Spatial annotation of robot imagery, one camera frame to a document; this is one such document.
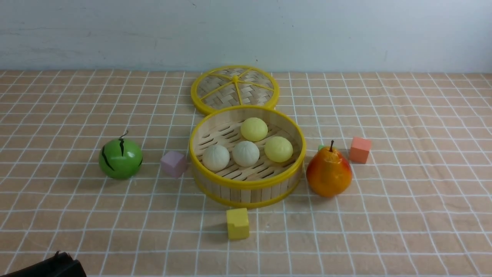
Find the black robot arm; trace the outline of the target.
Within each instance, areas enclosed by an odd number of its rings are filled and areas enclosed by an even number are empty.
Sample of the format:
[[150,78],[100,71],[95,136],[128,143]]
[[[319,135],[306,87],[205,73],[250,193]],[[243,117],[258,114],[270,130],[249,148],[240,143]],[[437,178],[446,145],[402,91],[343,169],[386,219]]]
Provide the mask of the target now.
[[57,251],[54,256],[34,265],[3,275],[4,277],[86,277],[79,260],[66,252]]

